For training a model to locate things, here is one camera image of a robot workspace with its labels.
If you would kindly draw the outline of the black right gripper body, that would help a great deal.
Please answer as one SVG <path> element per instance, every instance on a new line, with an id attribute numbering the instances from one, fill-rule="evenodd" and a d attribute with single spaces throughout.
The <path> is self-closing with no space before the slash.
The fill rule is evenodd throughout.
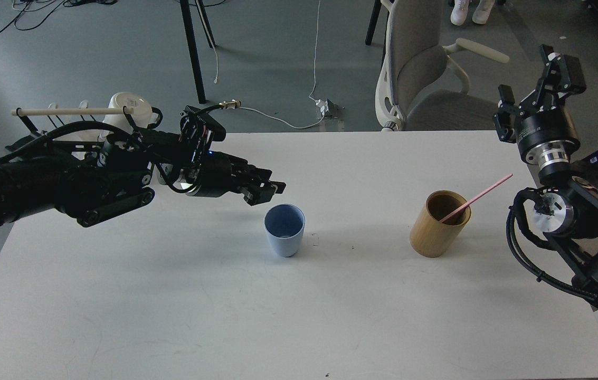
<path id="1" fill-rule="evenodd" d="M 499 140 L 516 144 L 528 165 L 569 164 L 580 142 L 563 106 L 534 106 L 534 91 L 513 109 L 499 108 L 492 117 Z"/>

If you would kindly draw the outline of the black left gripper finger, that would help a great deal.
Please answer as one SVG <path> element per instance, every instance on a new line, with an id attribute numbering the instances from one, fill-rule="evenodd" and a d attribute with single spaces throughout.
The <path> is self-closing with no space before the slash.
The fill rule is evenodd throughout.
<path id="1" fill-rule="evenodd" d="M 249 163 L 245 163 L 241 166 L 241 181 L 244 184 L 270 183 L 271 175 L 271 170 L 258 168 Z"/>
<path id="2" fill-rule="evenodd" d="M 246 204 L 265 204 L 272 200 L 275 194 L 283 193 L 287 183 L 271 180 L 246 180 L 243 184 L 243 199 Z"/>

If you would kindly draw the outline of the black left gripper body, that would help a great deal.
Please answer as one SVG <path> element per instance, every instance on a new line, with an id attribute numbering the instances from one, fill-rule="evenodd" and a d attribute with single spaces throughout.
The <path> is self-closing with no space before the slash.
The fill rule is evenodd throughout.
<path id="1" fill-rule="evenodd" d="M 192 197 L 221 197 L 225 193 L 240 193 L 236 176 L 246 170 L 248 161 L 222 152 L 205 155 L 195 187 L 186 193 Z"/>

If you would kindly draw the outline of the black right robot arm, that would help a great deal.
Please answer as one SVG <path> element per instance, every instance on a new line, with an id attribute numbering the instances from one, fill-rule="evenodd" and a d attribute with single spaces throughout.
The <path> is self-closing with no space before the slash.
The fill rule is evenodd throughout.
<path id="1" fill-rule="evenodd" d="M 540 46 L 544 64 L 535 89 L 520 103 L 508 85 L 492 120 L 499 139 L 516 144 L 521 161 L 537 166 L 539 188 L 516 193 L 506 238 L 513 256 L 537 281 L 579 297 L 598 309 L 598 150 L 571 161 L 580 140 L 566 99 L 586 90 L 578 58 Z M 574 273 L 564 283 L 525 255 L 516 230 L 538 248 L 559 253 Z"/>

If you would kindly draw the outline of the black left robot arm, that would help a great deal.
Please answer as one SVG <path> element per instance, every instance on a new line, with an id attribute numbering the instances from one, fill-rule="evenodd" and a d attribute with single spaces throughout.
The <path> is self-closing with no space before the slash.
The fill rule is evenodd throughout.
<path id="1" fill-rule="evenodd" d="M 271 170 L 211 150 L 226 130 L 210 112 L 238 106 L 187 106 L 177 133 L 160 131 L 156 123 L 138 127 L 128 108 L 121 110 L 128 130 L 80 120 L 40 133 L 23 116 L 30 135 L 0 158 L 0 226 L 51 209 L 94 226 L 151 203 L 154 174 L 173 192 L 192 197 L 231 192 L 249 205 L 270 202 L 286 187 L 270 179 Z"/>

